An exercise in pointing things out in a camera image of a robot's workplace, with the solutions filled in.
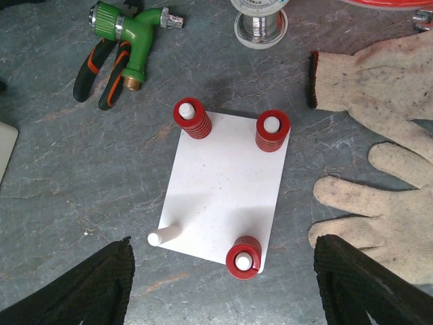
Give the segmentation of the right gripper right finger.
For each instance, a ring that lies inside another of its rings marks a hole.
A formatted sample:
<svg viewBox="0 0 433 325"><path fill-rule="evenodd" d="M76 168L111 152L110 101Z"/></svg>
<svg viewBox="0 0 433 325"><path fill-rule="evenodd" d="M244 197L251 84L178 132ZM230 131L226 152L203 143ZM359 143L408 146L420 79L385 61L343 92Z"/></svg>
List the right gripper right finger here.
<svg viewBox="0 0 433 325"><path fill-rule="evenodd" d="M336 235L320 236L314 270L328 324L431 324L432 297Z"/></svg>

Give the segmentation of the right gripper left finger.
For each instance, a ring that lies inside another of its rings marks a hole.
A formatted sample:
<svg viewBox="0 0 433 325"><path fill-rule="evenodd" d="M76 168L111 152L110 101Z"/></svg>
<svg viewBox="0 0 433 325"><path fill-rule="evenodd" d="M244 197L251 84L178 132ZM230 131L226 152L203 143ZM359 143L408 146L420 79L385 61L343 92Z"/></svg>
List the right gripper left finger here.
<svg viewBox="0 0 433 325"><path fill-rule="evenodd" d="M130 238L114 241L1 311L1 323L123 324L134 273Z"/></svg>

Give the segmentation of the red large spring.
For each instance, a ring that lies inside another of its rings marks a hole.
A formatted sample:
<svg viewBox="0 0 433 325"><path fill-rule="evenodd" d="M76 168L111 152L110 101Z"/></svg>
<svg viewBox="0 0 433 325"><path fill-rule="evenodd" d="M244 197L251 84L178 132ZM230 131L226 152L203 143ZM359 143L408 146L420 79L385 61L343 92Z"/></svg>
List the red large spring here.
<svg viewBox="0 0 433 325"><path fill-rule="evenodd" d="M186 97L173 108L173 118L190 137L204 139L212 129L212 122L200 100Z"/></svg>

